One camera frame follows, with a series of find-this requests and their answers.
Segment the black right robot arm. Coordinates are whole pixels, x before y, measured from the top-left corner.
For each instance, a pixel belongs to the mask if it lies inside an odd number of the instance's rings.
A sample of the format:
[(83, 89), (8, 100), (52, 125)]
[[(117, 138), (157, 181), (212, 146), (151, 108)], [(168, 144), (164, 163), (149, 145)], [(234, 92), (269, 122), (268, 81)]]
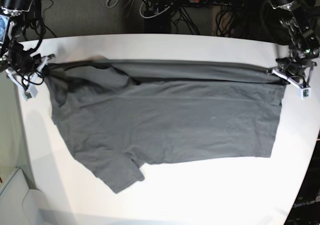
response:
[[(35, 47), (24, 49), (19, 38), (26, 39), (26, 29), (39, 29)], [(0, 0), (0, 71), (7, 72), (26, 90), (43, 79), (43, 58), (36, 54), (46, 33), (41, 0)]]

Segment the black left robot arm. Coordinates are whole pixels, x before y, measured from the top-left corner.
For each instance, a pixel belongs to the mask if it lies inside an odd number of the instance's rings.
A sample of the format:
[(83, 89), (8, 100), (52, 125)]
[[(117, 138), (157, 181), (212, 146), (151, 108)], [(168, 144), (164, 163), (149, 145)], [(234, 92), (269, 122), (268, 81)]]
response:
[(288, 83), (305, 89), (320, 56), (320, 40), (312, 28), (311, 8), (304, 0), (267, 0), (274, 10), (283, 10), (287, 16), (279, 20), (290, 36), (287, 57), (276, 59), (272, 73)]

